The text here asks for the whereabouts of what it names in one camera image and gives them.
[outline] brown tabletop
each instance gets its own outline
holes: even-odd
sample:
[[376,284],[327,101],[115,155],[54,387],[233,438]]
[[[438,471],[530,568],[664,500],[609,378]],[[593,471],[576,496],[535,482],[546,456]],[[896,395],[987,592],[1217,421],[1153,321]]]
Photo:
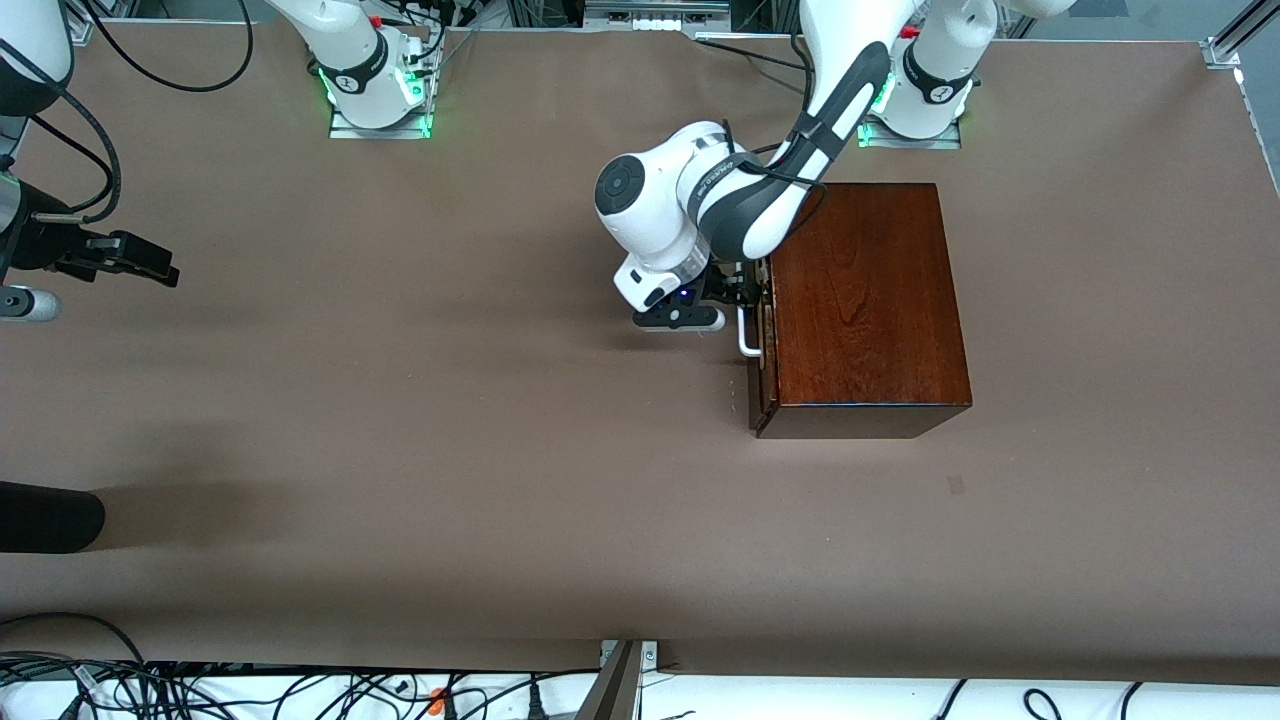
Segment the brown tabletop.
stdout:
[[[118,35],[189,82],[243,42]],[[829,179],[938,186],[974,407],[768,442],[731,333],[630,325],[590,199],[691,120],[780,140],[792,91],[673,33],[484,33],[435,137],[330,141],[300,38],[257,40],[211,95],[78,54],[123,161],[106,227],[183,277],[14,275],[67,309],[0,328],[0,469],[106,488],[113,527],[0,557],[4,614],[100,612],[155,659],[567,666],[643,635],[691,671],[1276,676],[1280,201],[1196,45],[997,44],[963,151],[849,151]],[[40,132],[15,169],[99,182]]]

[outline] gray floor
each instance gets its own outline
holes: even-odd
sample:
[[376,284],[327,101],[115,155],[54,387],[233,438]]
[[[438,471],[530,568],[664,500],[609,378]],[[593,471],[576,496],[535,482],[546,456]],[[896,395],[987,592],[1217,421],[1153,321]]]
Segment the gray floor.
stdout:
[[[1078,0],[1070,14],[1038,23],[1043,40],[1203,40],[1222,29],[1247,0]],[[1089,14],[1124,13],[1114,17]],[[1280,22],[1240,51],[1244,90],[1274,170],[1280,170]]]

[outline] cable connector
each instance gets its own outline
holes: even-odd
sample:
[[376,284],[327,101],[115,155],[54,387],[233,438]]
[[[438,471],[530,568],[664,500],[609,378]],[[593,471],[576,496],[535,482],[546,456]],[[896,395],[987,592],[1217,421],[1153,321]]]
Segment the cable connector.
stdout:
[[529,720],[548,720],[547,710],[543,708],[543,692],[538,688],[538,675],[529,678],[532,680],[529,685]]

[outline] brown wooden cabinet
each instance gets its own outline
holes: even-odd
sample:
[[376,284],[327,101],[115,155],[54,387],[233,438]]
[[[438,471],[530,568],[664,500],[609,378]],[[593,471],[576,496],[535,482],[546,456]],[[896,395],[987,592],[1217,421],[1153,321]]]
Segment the brown wooden cabinet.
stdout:
[[973,404],[936,186],[831,184],[759,273],[759,437],[913,438]]

